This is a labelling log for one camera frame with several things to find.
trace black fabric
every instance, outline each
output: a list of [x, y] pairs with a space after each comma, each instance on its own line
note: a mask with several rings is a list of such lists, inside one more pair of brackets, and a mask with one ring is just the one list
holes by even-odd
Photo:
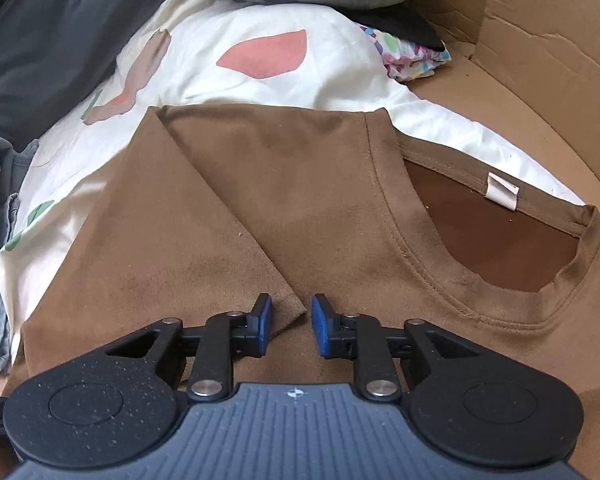
[[164, 0], [0, 3], [0, 136], [21, 151], [111, 74]]
[[354, 22], [388, 32], [401, 40], [413, 41], [436, 52], [445, 49], [445, 45], [427, 20], [404, 4], [372, 10], [338, 9], [338, 11]]

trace t-shirt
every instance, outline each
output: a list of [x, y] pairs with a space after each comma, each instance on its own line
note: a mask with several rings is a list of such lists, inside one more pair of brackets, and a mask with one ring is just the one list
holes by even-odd
[[[22, 329], [8, 389], [141, 326], [204, 324], [272, 295], [265, 358], [237, 381], [347, 382], [319, 357], [307, 306], [385, 326], [419, 317], [579, 394], [572, 465], [600, 480], [600, 215], [451, 148], [385, 110], [151, 108]], [[485, 198], [519, 187], [515, 210]]]

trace colorful patterned fabric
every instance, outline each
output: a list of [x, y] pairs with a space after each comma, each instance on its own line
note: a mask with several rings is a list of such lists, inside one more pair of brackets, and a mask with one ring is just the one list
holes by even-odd
[[400, 40], [376, 28], [360, 24], [358, 26], [374, 42], [382, 57], [386, 74], [401, 83], [433, 75], [436, 67], [451, 61], [451, 54], [447, 49], [436, 52], [413, 41]]

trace white crosshair mark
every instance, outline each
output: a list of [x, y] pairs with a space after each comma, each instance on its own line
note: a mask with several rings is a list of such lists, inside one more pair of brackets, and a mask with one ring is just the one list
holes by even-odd
[[299, 399], [304, 393], [300, 388], [291, 388], [286, 394], [292, 399]]

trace cardboard box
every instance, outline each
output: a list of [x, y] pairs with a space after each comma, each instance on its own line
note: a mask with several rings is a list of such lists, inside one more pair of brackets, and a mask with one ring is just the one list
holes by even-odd
[[600, 210], [600, 0], [413, 0], [454, 56], [419, 97], [479, 121]]

